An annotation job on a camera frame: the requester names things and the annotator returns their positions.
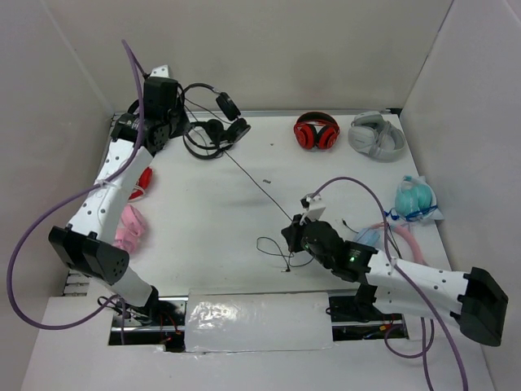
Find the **black wired headphones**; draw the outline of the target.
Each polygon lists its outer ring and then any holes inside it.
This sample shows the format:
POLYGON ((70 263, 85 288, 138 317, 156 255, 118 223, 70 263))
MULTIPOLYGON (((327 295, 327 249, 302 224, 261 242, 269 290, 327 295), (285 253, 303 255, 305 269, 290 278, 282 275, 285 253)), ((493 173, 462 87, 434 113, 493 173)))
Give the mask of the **black wired headphones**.
MULTIPOLYGON (((201 108, 203 109, 204 111, 206 112, 209 112, 210 114, 212 114, 214 117, 216 117, 219 121, 221 122, 225 122, 225 123, 228 123, 229 125, 232 125, 232 123, 234 121, 237 121, 238 119, 241 119, 241 114, 240 114, 240 110, 238 109, 238 107, 236 106, 236 104, 233 102, 233 100, 231 99, 231 97, 227 94, 227 93, 224 93, 224 92, 220 92, 219 90, 217 90, 215 87, 213 86, 210 86, 209 84, 206 84, 206 83, 202 83, 202 82, 196 82, 196 83, 192 83, 190 85, 188 85, 186 88, 183 88, 182 89, 182 92, 180 93, 181 95, 181 98, 182 98, 182 102, 183 102, 183 106, 184 108, 193 116, 193 118, 195 119, 196 118, 196 115, 190 110, 187 108, 186 106, 186 101, 188 101, 190 104, 198 107, 198 108, 201 108), (217 106, 220 108, 220 110, 222 111, 222 113, 226 116, 227 118, 227 121, 223 120, 222 118, 220 118, 217 114, 215 114, 213 111, 199 105, 198 103, 195 103, 189 99, 186 98, 186 93, 191 90, 191 89, 195 89, 195 88, 204 88, 206 90, 210 90, 212 91, 215 95, 218 95, 218 96, 221 96, 223 95, 224 96, 224 104, 223 104, 223 107, 220 103, 217 104, 217 106)), ((237 162, 232 156, 229 155, 228 151, 226 148, 224 147, 219 147, 218 148, 219 152, 217 154, 225 154, 230 160, 232 160, 235 165, 237 167, 239 167, 246 175, 247 177, 269 198, 270 201, 272 201, 277 207, 278 209, 288 218, 288 219, 291 219, 291 217, 289 216, 289 214, 282 208, 282 206, 267 192, 265 191, 262 186, 253 178, 253 176, 251 176, 248 171, 246 171, 240 164, 239 162, 237 162)), ((284 254, 281 247, 279 246, 278 242, 275 241, 274 239, 270 238, 270 237, 267 237, 267 236, 260 236, 256 239, 256 250, 257 251, 260 251, 261 253, 264 253, 266 255, 269 255, 269 256, 273 256, 273 257, 281 257, 285 264, 286 264, 286 269, 283 270, 283 272, 291 272, 291 269, 292 268, 299 268, 299 267, 304 267, 304 266, 307 266, 309 265, 313 260, 314 258, 312 257, 309 261, 305 262, 305 263, 302 263, 300 265, 292 265, 291 264, 291 259, 295 256, 294 253, 292 252, 289 252, 288 254, 284 254), (272 244, 275 245, 275 247, 277 248, 278 250, 278 253, 270 253, 270 252, 267 252, 263 249, 260 248, 260 242, 262 240, 268 240, 269 242, 271 242, 272 244)))

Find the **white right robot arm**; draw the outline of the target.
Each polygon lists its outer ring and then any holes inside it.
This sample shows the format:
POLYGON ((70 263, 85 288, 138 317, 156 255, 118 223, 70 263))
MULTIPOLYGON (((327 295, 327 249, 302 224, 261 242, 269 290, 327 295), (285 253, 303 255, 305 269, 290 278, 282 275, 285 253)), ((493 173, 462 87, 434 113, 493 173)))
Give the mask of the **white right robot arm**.
POLYGON ((501 344, 508 296, 484 269, 450 271, 388 257, 342 239, 328 222, 298 216, 282 236, 291 252, 307 252, 334 276, 359 283, 355 309, 364 319, 409 314, 441 320, 481 345, 501 344))

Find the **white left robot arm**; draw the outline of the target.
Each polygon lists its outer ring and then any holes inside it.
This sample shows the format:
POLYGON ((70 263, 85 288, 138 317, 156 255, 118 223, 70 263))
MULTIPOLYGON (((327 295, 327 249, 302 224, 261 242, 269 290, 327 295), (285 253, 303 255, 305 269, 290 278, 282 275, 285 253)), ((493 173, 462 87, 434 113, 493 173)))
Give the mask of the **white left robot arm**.
POLYGON ((155 154, 186 122, 179 83, 151 74, 143 100, 114 125, 103 166, 82 206, 64 228, 53 227, 48 239, 65 266, 96 279, 119 295, 143 325, 160 317, 158 290, 129 264, 129 252, 117 244, 116 231, 126 220, 129 198, 155 154))

